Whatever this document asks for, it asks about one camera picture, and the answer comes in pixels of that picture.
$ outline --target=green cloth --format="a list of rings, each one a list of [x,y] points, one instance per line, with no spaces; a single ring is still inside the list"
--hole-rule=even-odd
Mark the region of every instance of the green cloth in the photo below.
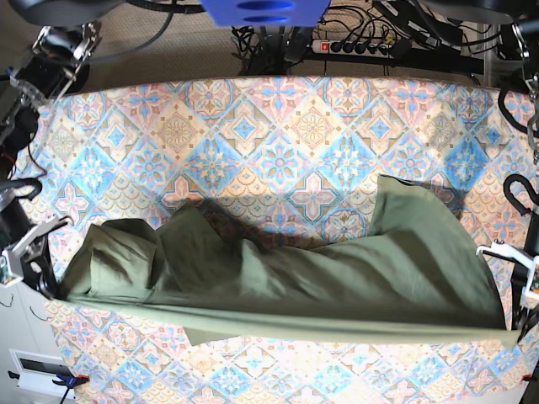
[[[312,250],[224,242],[194,207],[154,231],[91,226],[62,299],[186,328],[192,344],[236,335],[347,343],[500,339],[493,276],[429,190],[378,179],[368,237]]]

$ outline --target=power strip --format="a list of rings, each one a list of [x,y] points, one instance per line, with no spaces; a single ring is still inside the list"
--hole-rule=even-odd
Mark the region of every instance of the power strip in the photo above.
[[[311,44],[314,53],[326,55],[374,56],[392,59],[386,44],[354,44],[341,40],[314,40]]]

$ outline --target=tile pattern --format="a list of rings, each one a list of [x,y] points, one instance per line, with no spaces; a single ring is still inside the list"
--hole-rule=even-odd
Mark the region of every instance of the tile pattern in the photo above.
[[[521,246],[508,173],[532,175],[526,138],[497,93],[386,79],[283,77],[123,88],[43,111],[34,155],[44,192],[24,208],[73,226],[51,235],[60,277],[91,223],[160,226],[186,201],[223,237],[312,247],[366,234],[376,176],[424,183],[476,242]],[[510,94],[524,121],[532,107]],[[36,173],[24,154],[22,174]],[[510,266],[490,260],[510,319]],[[79,402],[422,403],[520,385],[539,358],[536,331],[511,352],[497,341],[442,345],[309,343],[239,337],[191,347],[181,327],[48,305],[61,354],[91,383]]]

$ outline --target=olive green fabric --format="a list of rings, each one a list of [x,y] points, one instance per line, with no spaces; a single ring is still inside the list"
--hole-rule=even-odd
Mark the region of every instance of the olive green fabric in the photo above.
[[[91,226],[62,299],[184,326],[193,344],[235,335],[348,343],[449,343],[505,328],[493,276],[429,190],[379,177],[369,235],[312,250],[224,242],[194,207],[154,231]]]

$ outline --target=patterned tablecloth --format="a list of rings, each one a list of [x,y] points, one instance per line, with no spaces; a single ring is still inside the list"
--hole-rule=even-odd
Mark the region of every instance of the patterned tablecloth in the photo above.
[[[376,176],[425,182],[477,243],[517,246],[527,223],[505,201],[533,174],[497,92],[442,82],[286,77],[177,82],[64,99],[44,111],[43,193],[25,209],[73,226],[51,235],[61,276],[88,226],[157,227],[186,199],[224,237],[309,247],[366,234]],[[520,121],[530,103],[510,94]],[[23,155],[19,173],[39,170]],[[510,266],[490,261],[510,315]],[[532,332],[497,341],[357,345],[241,337],[191,347],[181,327],[48,305],[61,354],[91,382],[79,402],[426,404],[513,389],[539,358]]]

